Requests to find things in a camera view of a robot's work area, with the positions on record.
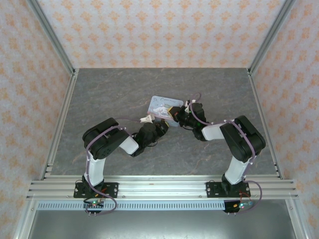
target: metal rail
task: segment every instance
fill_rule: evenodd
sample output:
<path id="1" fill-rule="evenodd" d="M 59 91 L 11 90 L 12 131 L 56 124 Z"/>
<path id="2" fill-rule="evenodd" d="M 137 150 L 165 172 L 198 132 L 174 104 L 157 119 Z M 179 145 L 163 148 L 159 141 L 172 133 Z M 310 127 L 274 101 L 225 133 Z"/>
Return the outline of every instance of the metal rail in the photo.
<path id="1" fill-rule="evenodd" d="M 75 83 L 76 83 L 78 72 L 79 72 L 79 69 L 76 69 L 74 74 L 71 75 L 71 79 L 69 80 L 68 88 L 67 88 L 66 94 L 64 96 L 64 100 L 63 100 L 63 105 L 62 105 L 62 108 L 61 108 L 61 111 L 60 111 L 60 114 L 59 114 L 59 119 L 58 119 L 57 125 L 55 127 L 55 132 L 54 132 L 54 136 L 53 136 L 53 139 L 52 139 L 50 151 L 49 151 L 49 154 L 48 154 L 48 157 L 47 157 L 48 165 L 47 165 L 47 168 L 45 170 L 46 172 L 48 170 L 50 170 L 50 171 L 52 170 L 54 158 L 55 158 L 56 151 L 57 151 L 57 148 L 58 148 L 58 145 L 59 145 L 59 141 L 60 141 L 60 138 L 61 138 L 61 135 L 62 135 L 64 122 L 65 122 L 66 115 L 67 115 L 67 112 L 68 112 L 68 109 L 69 109 L 69 105 L 70 105 L 70 102 L 71 102 L 72 93 L 73 93 L 73 89 L 74 89 L 74 86 L 75 86 Z"/>
<path id="2" fill-rule="evenodd" d="M 73 198 L 78 176 L 48 176 L 43 181 L 32 181 L 27 200 L 81 200 Z M 105 182 L 118 182 L 119 201 L 126 200 L 210 200 L 205 183 L 220 181 L 221 175 L 200 176 L 108 176 Z M 263 199 L 295 199 L 298 194 L 293 180 L 281 180 L 276 175 L 248 175 L 247 180 L 258 182 L 263 189 Z M 257 185 L 250 183 L 252 199 L 258 199 Z M 212 198 L 229 200 L 230 198 Z"/>
<path id="3" fill-rule="evenodd" d="M 258 93 L 257 93 L 256 87 L 255 87 L 253 76 L 251 76 L 249 74 L 249 72 L 248 72 L 248 77 L 249 77 L 250 85 L 252 87 L 252 90 L 253 90 L 253 93 L 254 93 L 254 96 L 255 96 L 255 100 L 256 100 L 258 111 L 259 111 L 260 119 L 261 119 L 261 122 L 262 122 L 264 130 L 265 130 L 267 143 L 268 143 L 268 146 L 269 146 L 269 149 L 270 149 L 270 153 L 271 153 L 272 159 L 273 159 L 274 164 L 275 164 L 276 172 L 278 173 L 278 175 L 282 179 L 283 178 L 283 174 L 281 173 L 280 161 L 278 160 L 278 156 L 277 156 L 275 148 L 274 148 L 274 143 L 273 143 L 274 141 L 273 141 L 273 139 L 272 139 L 272 137 L 271 137 L 271 135 L 269 133 L 268 127 L 267 127 L 267 119 L 265 117 L 265 114 L 264 114 L 264 111 L 263 111 L 263 107 L 260 104 L 260 100 L 259 100 Z"/>
<path id="4" fill-rule="evenodd" d="M 35 16 L 38 18 L 44 32 L 48 36 L 49 40 L 51 41 L 54 49 L 56 50 L 56 53 L 59 55 L 65 69 L 72 74 L 74 72 L 74 68 L 72 66 L 72 63 L 67 56 L 66 52 L 64 51 L 64 48 L 62 44 L 60 43 L 58 37 L 56 36 L 53 27 L 51 26 L 49 20 L 45 16 L 43 9 L 39 2 L 37 0 L 27 0 L 29 3 L 30 8 L 33 10 Z"/>

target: orange patterned wall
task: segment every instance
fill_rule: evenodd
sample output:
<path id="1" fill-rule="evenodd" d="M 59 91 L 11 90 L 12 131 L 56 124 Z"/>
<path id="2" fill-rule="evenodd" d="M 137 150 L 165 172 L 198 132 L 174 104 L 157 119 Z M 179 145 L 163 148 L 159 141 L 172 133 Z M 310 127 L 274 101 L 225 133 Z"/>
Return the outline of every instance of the orange patterned wall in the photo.
<path id="1" fill-rule="evenodd" d="M 0 42 L 0 238 L 10 239 L 45 162 L 69 74 L 26 0 L 0 1 Z"/>
<path id="2" fill-rule="evenodd" d="M 249 67 L 284 0 L 39 0 L 76 68 Z"/>
<path id="3" fill-rule="evenodd" d="M 254 74 L 286 178 L 319 238 L 319 4 L 297 0 Z"/>

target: purple cable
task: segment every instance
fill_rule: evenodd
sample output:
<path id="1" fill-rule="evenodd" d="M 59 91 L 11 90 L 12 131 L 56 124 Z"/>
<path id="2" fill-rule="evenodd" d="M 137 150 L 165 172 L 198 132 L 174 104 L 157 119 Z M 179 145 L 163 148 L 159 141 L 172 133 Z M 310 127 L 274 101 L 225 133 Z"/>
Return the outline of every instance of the purple cable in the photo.
<path id="1" fill-rule="evenodd" d="M 257 203 L 256 203 L 253 207 L 251 207 L 251 208 L 249 208 L 249 209 L 247 209 L 247 210 L 244 210 L 244 211 L 242 211 L 242 212 L 237 212 L 236 214 L 243 214 L 243 213 L 246 213 L 246 212 L 248 212 L 248 211 L 253 210 L 254 208 L 257 207 L 257 205 L 260 203 L 260 201 L 261 201 L 261 199 L 262 199 L 262 197 L 263 197 L 263 190 L 261 189 L 261 186 L 260 186 L 259 183 L 255 182 L 255 181 L 252 181 L 252 180 L 248 180 L 248 181 L 243 180 L 243 182 L 256 184 L 256 185 L 258 186 L 258 188 L 259 188 L 259 191 L 260 191 L 260 197 L 259 197 L 259 200 L 257 201 Z"/>
<path id="2" fill-rule="evenodd" d="M 206 122 L 204 122 L 204 121 L 201 121 L 201 120 L 195 115 L 195 113 L 193 113 L 193 107 L 191 106 L 192 104 L 193 104 L 192 102 L 189 103 L 189 109 L 190 109 L 191 113 L 193 114 L 194 118 L 195 118 L 198 122 L 200 122 L 200 123 L 202 123 L 202 124 L 204 124 L 204 125 L 213 125 L 212 123 L 206 123 Z"/>
<path id="3" fill-rule="evenodd" d="M 247 136 L 245 135 L 245 133 L 242 131 L 242 129 L 237 125 L 235 124 L 233 121 L 230 121 L 230 120 L 226 120 L 226 123 L 231 123 L 239 132 L 240 134 L 244 137 L 246 143 L 248 144 L 253 156 L 252 156 L 252 159 L 250 160 L 250 162 L 248 163 L 244 173 L 243 173 L 243 176 L 246 175 L 246 172 L 247 172 L 247 169 L 250 167 L 251 163 L 254 162 L 255 158 L 256 158 L 256 152 L 254 150 L 254 147 L 252 146 L 251 142 L 249 141 L 249 139 L 247 138 Z"/>
<path id="4" fill-rule="evenodd" d="M 122 128 L 124 128 L 124 127 L 119 126 L 119 125 L 110 127 L 110 128 L 108 128 L 107 130 L 105 130 L 105 131 L 103 131 L 102 133 L 100 133 L 98 136 L 96 136 L 96 137 L 88 144 L 88 146 L 86 147 L 86 155 L 87 155 L 87 158 L 90 159 L 89 148 L 92 146 L 92 144 L 94 144 L 99 138 L 101 138 L 102 136 L 104 136 L 107 132 L 110 132 L 111 130 L 114 130 L 114 129 L 116 129 L 116 128 L 122 129 Z M 99 214 L 95 214 L 95 215 L 101 216 L 101 215 L 105 215 L 105 214 L 108 214 L 108 213 L 113 212 L 113 211 L 116 209 L 116 207 L 118 206 L 118 203 L 117 203 L 116 200 L 115 200 L 113 197 L 111 197 L 110 195 L 107 195 L 107 194 L 105 194 L 105 193 L 102 193 L 102 192 L 100 192 L 99 190 L 97 190 L 97 189 L 95 189 L 95 188 L 93 187 L 93 185 L 92 185 L 92 183 L 91 183 L 91 181 L 90 181 L 89 168 L 90 168 L 90 161 L 89 161 L 89 160 L 86 160 L 85 173 L 87 174 L 87 181 L 88 181 L 88 184 L 89 184 L 90 188 L 91 188 L 94 192 L 96 192 L 96 193 L 98 193 L 98 194 L 100 194 L 100 195 L 102 195 L 102 196 L 104 196 L 104 197 L 106 197 L 106 198 L 111 199 L 111 200 L 114 202 L 114 204 L 115 204 L 113 209 L 108 210 L 108 211 L 105 211 L 105 212 L 102 212 L 102 213 L 99 213 Z"/>

